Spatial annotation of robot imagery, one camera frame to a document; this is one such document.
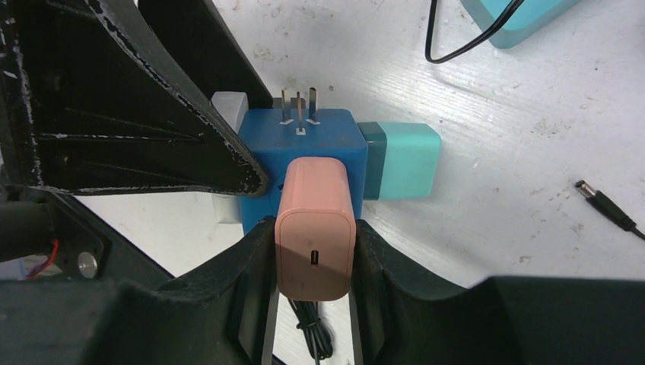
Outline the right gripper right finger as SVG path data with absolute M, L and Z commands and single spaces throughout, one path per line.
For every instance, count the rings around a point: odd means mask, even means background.
M 357 364 L 642 364 L 644 284 L 496 276 L 464 288 L 357 223 Z

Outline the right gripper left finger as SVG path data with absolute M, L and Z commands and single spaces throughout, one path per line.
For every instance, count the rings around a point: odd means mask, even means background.
M 274 224 L 156 290 L 128 281 L 3 281 L 3 364 L 270 364 Z

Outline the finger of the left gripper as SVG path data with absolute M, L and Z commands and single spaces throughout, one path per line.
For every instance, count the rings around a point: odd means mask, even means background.
M 74 195 L 263 194 L 267 173 L 139 2 L 1 3 L 7 181 Z
M 206 97 L 218 91 L 244 92 L 251 109 L 273 106 L 273 96 L 214 2 L 141 0 L 138 10 Z

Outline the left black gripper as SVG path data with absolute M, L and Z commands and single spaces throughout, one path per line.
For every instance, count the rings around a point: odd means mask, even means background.
M 1 187 L 1 261 L 44 256 L 28 274 L 53 266 L 70 279 L 134 281 L 154 289 L 171 274 L 72 195 Z

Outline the salmon pink usb charger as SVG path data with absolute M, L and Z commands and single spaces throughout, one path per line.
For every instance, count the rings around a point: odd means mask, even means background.
M 293 160 L 275 222 L 280 292 L 298 301 L 343 297 L 350 287 L 355 242 L 345 165 L 331 157 Z

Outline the blue white small adapter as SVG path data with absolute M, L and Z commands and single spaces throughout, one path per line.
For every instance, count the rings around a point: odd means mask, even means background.
M 297 107 L 291 107 L 294 120 L 282 125 L 280 109 L 251 109 L 246 112 L 238 132 L 261 167 L 268 174 L 264 195 L 240 198 L 240 217 L 244 233 L 250 232 L 266 216 L 277 216 L 286 170 L 299 157 L 331 157 L 347 170 L 354 216 L 361 217 L 367 171 L 368 146 L 352 114 L 346 109 L 318 109 L 317 125 L 304 121 L 305 135 L 296 129 Z

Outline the teal usb charger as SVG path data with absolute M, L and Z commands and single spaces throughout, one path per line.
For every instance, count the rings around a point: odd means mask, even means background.
M 441 137 L 415 122 L 360 122 L 368 146 L 364 200 L 426 198 L 439 162 Z

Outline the teal power strip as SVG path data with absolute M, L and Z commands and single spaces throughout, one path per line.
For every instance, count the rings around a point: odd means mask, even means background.
M 579 2 L 580 0 L 522 1 L 507 22 L 494 31 L 488 41 L 498 49 L 517 46 Z M 486 31 L 502 15 L 511 1 L 462 0 L 461 3 L 479 28 Z

